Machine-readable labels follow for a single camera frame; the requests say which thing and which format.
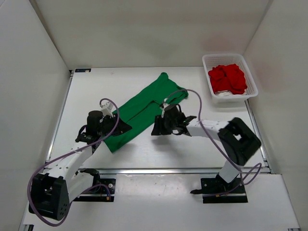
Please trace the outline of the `green t shirt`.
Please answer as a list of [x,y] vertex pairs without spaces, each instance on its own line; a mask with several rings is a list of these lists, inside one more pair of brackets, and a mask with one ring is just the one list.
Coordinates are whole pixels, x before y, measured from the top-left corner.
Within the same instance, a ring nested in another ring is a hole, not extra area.
[[189,94],[181,91],[182,89],[184,88],[169,79],[168,74],[163,72],[154,82],[120,106],[120,119],[132,129],[122,135],[107,138],[104,142],[109,150],[116,152],[152,125],[155,116],[162,113],[160,104],[164,99],[167,99],[167,103],[174,104],[186,99]]

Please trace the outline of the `red t shirt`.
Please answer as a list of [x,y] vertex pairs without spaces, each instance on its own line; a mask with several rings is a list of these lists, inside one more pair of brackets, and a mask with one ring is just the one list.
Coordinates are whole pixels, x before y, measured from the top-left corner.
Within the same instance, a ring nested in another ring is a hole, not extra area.
[[218,65],[208,71],[213,92],[231,91],[243,95],[247,89],[244,72],[236,64]]

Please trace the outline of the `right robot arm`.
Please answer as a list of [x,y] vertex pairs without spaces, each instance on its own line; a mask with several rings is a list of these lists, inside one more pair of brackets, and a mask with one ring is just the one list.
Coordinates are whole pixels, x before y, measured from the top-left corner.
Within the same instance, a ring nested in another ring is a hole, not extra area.
[[178,104],[163,107],[162,113],[155,116],[151,133],[152,136],[171,134],[221,142],[227,160],[218,173],[216,187],[224,193],[233,187],[234,179],[261,147],[260,139],[240,118],[230,121],[201,120],[193,115],[185,116]]

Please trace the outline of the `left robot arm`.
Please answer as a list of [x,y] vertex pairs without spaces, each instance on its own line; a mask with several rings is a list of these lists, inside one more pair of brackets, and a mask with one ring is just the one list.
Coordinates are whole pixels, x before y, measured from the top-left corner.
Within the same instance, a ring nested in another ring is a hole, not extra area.
[[85,190],[97,192],[101,187],[99,172],[81,168],[98,149],[104,138],[119,136],[132,130],[117,114],[94,110],[78,131],[69,156],[46,173],[36,173],[28,187],[28,211],[42,218],[57,221],[66,218],[71,203]]

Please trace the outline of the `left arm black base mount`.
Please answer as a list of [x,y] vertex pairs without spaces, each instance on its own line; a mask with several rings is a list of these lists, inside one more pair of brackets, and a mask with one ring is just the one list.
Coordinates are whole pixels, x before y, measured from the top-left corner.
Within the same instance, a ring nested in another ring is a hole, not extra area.
[[91,175],[93,177],[92,185],[95,188],[83,192],[77,196],[76,202],[114,202],[116,192],[116,178],[107,177],[92,168],[81,169],[80,173]]

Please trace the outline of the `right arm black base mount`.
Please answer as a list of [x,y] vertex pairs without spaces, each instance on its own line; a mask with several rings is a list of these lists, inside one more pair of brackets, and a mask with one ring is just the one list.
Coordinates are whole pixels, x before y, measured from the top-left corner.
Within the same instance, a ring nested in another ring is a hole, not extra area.
[[201,178],[201,189],[194,189],[190,194],[202,195],[203,204],[248,203],[245,187],[239,178],[231,183],[225,183],[219,177]]

